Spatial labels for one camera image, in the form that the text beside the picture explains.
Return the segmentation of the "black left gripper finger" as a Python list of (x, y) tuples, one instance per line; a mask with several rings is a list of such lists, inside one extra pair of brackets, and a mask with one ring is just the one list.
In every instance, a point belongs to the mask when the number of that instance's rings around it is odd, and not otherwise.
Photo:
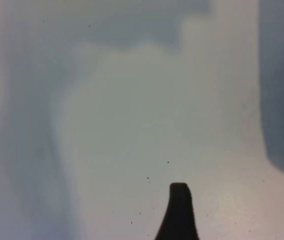
[(155, 240), (199, 240), (192, 195), (186, 183), (170, 184), (168, 205)]

